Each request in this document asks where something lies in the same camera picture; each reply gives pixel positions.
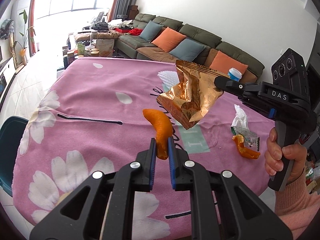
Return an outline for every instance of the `camera lens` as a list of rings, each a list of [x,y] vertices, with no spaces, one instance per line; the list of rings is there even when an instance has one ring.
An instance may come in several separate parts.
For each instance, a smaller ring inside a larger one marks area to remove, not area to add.
[[[276,80],[278,78],[278,71],[273,72],[273,79]]]
[[[292,60],[289,58],[287,59],[287,68],[291,69],[292,68]]]
[[[283,77],[283,76],[284,76],[284,73],[285,73],[285,68],[284,68],[284,65],[281,64],[281,65],[279,66],[279,75],[280,75],[280,77]]]

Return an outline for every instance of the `orange pillow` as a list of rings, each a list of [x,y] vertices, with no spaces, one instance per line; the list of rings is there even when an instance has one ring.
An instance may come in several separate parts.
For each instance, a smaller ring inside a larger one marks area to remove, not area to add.
[[[178,33],[173,29],[167,27],[153,42],[152,44],[158,46],[165,52],[170,52],[178,44],[186,38],[186,35]]]
[[[229,57],[228,55],[218,51],[217,55],[214,57],[210,68],[218,70],[222,73],[228,74],[230,68],[235,68],[241,72],[243,75],[248,68],[248,65],[242,64],[239,61]]]

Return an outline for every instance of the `finger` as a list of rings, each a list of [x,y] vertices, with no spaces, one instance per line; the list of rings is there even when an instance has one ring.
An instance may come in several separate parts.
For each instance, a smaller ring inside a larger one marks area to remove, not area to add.
[[[266,159],[266,163],[270,166],[270,168],[272,168],[275,171],[282,171],[283,169],[283,162],[279,161],[279,160],[275,160],[270,152],[267,150],[265,155],[264,155],[265,159]]]
[[[282,148],[284,156],[288,160],[304,162],[307,156],[307,149],[300,144],[292,144]]]
[[[277,161],[281,160],[281,157],[282,157],[281,147],[276,142],[272,142],[270,138],[267,138],[267,149],[275,160]]]
[[[269,138],[271,140],[271,142],[275,142],[277,140],[277,132],[276,132],[276,128],[272,128],[270,133],[269,133]]]
[[[268,163],[264,163],[264,168],[266,169],[266,172],[267,172],[270,176],[274,176],[274,175],[277,173],[273,168],[271,168],[271,167],[269,166]]]

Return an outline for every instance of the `teal chair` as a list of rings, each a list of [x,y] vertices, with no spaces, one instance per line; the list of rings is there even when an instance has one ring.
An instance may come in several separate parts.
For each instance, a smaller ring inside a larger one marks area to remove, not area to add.
[[[13,168],[27,119],[9,117],[0,129],[0,186],[12,196]]]

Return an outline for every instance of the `green sofa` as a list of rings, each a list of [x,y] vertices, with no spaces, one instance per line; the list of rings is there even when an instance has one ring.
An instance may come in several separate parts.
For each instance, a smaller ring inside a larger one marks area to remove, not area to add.
[[[183,25],[183,22],[174,19],[142,13],[133,20],[133,27],[144,29],[150,20],[163,25],[163,29],[169,27],[204,45],[205,49],[194,60],[197,64],[210,65],[213,60],[210,55],[214,54],[213,51],[220,50],[229,57],[248,65],[246,71],[248,81],[255,82],[262,75],[264,65],[260,61],[241,49],[222,41],[221,37],[198,27],[189,24]],[[132,59],[172,63],[178,59],[139,36],[123,35],[116,41],[116,47]]]

